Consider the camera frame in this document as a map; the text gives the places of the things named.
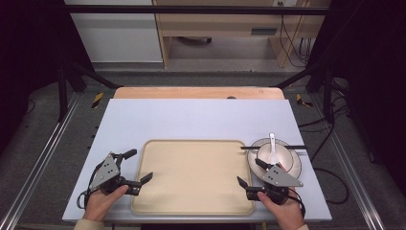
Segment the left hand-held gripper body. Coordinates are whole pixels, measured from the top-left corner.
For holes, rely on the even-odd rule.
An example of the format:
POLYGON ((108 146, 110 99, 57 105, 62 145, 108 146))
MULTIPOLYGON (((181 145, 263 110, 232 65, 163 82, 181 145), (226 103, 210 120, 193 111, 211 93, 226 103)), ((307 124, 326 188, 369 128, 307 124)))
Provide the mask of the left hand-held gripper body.
POLYGON ((126 180, 121 176, 121 164, 123 159, 117 159, 118 153, 109 152, 104 160, 96 167, 91 176, 88 191, 90 193, 100 190, 103 194, 109 195, 123 185, 127 185, 127 195, 137 196, 141 190, 141 183, 126 180))

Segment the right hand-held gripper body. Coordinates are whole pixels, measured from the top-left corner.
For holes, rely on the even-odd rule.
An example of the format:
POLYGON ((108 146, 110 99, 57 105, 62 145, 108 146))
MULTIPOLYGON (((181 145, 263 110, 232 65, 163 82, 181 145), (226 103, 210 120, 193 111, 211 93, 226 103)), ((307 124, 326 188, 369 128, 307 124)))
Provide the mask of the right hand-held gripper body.
POLYGON ((274 203, 283 205, 289 197, 291 187, 303 187, 303 183, 296 177, 285 172, 278 166, 267 165, 266 173, 262 177, 263 185, 253 187, 245 185, 248 200, 259 201, 258 192, 267 195, 274 203))

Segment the white bowl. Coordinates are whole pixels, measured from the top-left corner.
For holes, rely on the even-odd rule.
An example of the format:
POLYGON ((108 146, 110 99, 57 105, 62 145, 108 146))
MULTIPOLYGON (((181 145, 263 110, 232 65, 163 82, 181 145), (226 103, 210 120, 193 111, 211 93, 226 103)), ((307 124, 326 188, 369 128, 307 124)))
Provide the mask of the white bowl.
MULTIPOLYGON (((288 172, 293 166, 293 157, 291 152, 280 144, 276 144, 276 152, 277 157, 279 160, 279 164, 281 164, 285 170, 288 172)), ((259 148, 258 151, 258 158, 262 161, 270 163, 270 144, 264 144, 259 148)))

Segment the person's left hand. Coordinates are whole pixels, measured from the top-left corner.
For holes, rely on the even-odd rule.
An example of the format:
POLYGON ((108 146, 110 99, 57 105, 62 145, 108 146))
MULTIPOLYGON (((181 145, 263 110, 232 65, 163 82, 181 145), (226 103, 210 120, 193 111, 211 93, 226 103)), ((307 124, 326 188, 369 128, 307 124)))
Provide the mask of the person's left hand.
POLYGON ((123 185, 109 195, 104 195, 101 191, 94 192, 89 197, 83 218, 92 221, 104 221, 109 209, 126 193, 127 189, 128 186, 123 185))

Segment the person's right hand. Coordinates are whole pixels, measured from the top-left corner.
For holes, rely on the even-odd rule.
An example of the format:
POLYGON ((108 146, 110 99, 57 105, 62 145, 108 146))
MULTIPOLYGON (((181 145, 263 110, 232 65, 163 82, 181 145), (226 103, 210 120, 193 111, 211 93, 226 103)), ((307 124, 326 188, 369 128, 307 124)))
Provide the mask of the person's right hand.
POLYGON ((297 230, 305 224, 300 205, 286 201, 284 205, 274 203, 266 194, 258 192, 260 202, 274 215, 281 230, 297 230))

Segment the white spoon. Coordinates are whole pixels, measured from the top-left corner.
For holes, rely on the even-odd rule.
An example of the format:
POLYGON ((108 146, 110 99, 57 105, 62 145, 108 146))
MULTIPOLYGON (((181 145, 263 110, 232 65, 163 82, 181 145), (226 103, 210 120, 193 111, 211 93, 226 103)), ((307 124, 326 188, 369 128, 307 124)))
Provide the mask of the white spoon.
POLYGON ((273 132, 269 133, 269 140, 270 140, 270 163, 272 165, 276 165, 279 162, 279 160, 276 152, 276 137, 273 132))

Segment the round grey-rimmed plate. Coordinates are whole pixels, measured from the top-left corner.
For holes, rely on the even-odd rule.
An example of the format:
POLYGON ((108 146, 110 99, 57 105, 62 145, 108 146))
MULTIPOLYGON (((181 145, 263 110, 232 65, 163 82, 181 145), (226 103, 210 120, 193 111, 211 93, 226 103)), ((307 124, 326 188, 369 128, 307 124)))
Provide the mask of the round grey-rimmed plate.
MULTIPOLYGON (((262 178, 265 175, 265 170, 259 167, 255 159, 258 158, 258 151, 259 148, 264 145, 264 144, 270 144, 270 140, 268 138, 263 138, 258 141, 256 141, 253 144, 254 149, 249 149, 247 150, 247 160, 248 164, 250 166, 251 171, 254 173, 254 175, 258 178, 262 178)), ((288 144, 285 143, 282 140, 276 139, 276 144, 280 144, 287 148, 288 144)), ((293 149, 288 149, 293 157, 293 166, 292 168, 288 171, 288 173, 296 178, 298 178, 302 172, 302 162, 301 159, 298 155, 298 153, 293 150, 293 149)))

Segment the beige tray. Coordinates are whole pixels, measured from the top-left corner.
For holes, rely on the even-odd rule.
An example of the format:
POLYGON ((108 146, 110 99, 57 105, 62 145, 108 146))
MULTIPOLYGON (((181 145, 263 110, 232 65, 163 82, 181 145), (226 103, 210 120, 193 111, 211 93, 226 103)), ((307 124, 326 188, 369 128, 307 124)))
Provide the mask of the beige tray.
POLYGON ((244 216, 255 204, 238 184, 251 181, 247 153, 238 140, 150 140, 137 177, 152 173, 132 199, 137 215, 244 216))

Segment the yellow-black tape marker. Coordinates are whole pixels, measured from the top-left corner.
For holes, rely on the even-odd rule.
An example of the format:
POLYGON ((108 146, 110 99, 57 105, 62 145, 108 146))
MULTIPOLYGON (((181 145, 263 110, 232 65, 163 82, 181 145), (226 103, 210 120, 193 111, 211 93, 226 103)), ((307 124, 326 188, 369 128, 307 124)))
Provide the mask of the yellow-black tape marker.
POLYGON ((92 102, 91 108, 97 108, 98 107, 98 105, 100 104, 100 101, 102 100, 102 96, 103 96, 102 92, 100 92, 100 93, 98 93, 96 95, 94 101, 92 102))
POLYGON ((300 94, 296 94, 296 102, 298 105, 303 105, 306 107, 313 107, 313 103, 304 102, 300 94))

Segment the black metal stand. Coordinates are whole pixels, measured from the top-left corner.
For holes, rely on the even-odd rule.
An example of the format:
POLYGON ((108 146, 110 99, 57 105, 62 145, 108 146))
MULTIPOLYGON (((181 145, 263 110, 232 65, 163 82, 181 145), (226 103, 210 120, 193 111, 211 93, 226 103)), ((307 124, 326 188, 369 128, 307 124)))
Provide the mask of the black metal stand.
POLYGON ((323 94, 323 115, 329 123, 333 123, 333 112, 332 112, 332 102, 331 102, 331 93, 333 86, 333 76, 331 68, 328 63, 323 63, 322 61, 317 61, 313 64, 306 66, 306 68, 295 74, 293 77, 290 77, 287 80, 284 80, 276 84, 277 88, 284 89, 290 84, 303 79, 306 76, 310 76, 305 89, 308 93, 314 93, 320 89, 321 86, 324 87, 323 94))
POLYGON ((70 83, 75 92, 83 92, 86 83, 83 76, 87 76, 110 89, 118 89, 120 86, 98 75, 94 70, 84 67, 77 62, 65 62, 57 69, 57 85, 59 98, 59 117, 61 122, 68 113, 67 83, 70 83))

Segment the white cabinet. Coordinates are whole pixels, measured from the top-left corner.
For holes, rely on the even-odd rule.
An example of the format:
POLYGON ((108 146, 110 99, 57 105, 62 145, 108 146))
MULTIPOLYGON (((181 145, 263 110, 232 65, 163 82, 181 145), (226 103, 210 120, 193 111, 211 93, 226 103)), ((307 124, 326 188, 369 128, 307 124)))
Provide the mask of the white cabinet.
POLYGON ((162 62, 153 13, 72 13, 93 63, 162 62))

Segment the dark curtain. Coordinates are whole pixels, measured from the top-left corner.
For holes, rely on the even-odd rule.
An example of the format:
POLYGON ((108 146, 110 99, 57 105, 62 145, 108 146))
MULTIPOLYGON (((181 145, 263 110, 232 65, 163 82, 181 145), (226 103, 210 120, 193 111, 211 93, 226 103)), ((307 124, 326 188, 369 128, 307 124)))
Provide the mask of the dark curtain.
POLYGON ((311 62, 340 29, 332 73, 350 84, 350 107, 367 146, 406 196, 406 0, 331 0, 311 62))
POLYGON ((64 0, 0 0, 0 154, 64 61, 93 68, 64 0))

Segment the wooden desk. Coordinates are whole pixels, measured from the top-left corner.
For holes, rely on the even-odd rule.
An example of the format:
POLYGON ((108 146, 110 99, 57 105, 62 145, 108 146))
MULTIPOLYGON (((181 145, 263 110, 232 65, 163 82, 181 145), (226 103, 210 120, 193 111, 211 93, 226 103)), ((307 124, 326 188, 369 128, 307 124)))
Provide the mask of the wooden desk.
MULTIPOLYGON (((155 6, 243 6, 327 8, 331 0, 151 0, 155 6)), ((280 67, 285 67, 300 38, 315 38, 321 15, 166 14, 155 15, 164 60, 174 37, 264 36, 280 67)))

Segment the aluminium rail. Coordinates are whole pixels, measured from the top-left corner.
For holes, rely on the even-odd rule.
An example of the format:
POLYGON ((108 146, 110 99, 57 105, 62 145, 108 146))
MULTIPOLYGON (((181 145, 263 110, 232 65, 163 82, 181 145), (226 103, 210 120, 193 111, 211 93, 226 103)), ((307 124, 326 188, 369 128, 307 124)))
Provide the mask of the aluminium rail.
POLYGON ((80 98, 80 93, 72 94, 72 98, 68 103, 66 114, 56 123, 50 138, 47 140, 45 147, 39 154, 33 168, 30 171, 30 174, 17 194, 11 208, 0 221, 0 230, 13 230, 15 228, 28 202, 30 201, 42 174, 52 158, 56 147, 78 106, 80 98))
POLYGON ((308 136, 311 162, 320 179, 334 230, 406 230, 406 197, 386 167, 373 162, 347 100, 332 96, 334 121, 323 115, 323 97, 312 94, 319 123, 308 136))

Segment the black horizontal frame bar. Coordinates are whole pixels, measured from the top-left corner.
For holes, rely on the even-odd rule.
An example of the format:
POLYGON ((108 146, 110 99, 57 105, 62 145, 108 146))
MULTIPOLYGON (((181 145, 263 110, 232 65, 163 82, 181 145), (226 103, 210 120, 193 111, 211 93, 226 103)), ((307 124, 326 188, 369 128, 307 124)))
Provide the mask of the black horizontal frame bar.
POLYGON ((233 7, 233 6, 124 6, 67 5, 71 13, 166 13, 166 14, 260 14, 260 15, 327 15, 329 8, 233 7))

